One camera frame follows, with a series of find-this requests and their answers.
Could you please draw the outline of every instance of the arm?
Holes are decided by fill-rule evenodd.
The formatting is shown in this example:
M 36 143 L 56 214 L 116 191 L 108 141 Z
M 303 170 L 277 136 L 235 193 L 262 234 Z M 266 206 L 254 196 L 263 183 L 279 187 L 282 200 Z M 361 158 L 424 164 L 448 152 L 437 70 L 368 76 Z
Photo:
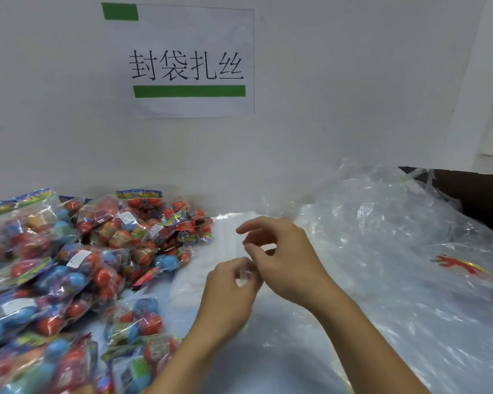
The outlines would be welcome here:
M 358 305 L 335 284 L 305 231 L 290 221 L 260 217 L 237 233 L 248 232 L 245 250 L 270 288 L 308 309 L 336 350 L 356 394 L 430 394 Z M 276 243 L 265 253 L 259 246 Z
M 192 328 L 146 394 L 191 394 L 200 390 L 219 349 L 246 324 L 263 283 L 254 271 L 245 285 L 237 286 L 237 274 L 249 267 L 248 261 L 236 258 L 218 264 L 208 274 Z

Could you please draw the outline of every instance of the sign with chinese characters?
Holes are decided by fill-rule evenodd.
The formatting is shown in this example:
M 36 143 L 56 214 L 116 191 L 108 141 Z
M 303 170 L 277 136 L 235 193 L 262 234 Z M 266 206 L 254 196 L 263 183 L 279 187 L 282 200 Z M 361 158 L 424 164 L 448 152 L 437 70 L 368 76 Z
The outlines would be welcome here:
M 254 114 L 254 11 L 102 3 L 137 118 Z

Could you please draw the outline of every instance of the green tape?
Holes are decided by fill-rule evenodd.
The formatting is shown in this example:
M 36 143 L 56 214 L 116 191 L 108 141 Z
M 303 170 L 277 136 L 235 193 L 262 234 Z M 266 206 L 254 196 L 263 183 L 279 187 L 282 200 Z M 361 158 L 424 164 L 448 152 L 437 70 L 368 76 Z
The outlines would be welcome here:
M 139 20 L 137 4 L 122 4 L 119 2 L 103 2 L 102 12 L 106 20 Z
M 246 97 L 245 85 L 134 85 L 135 98 Z

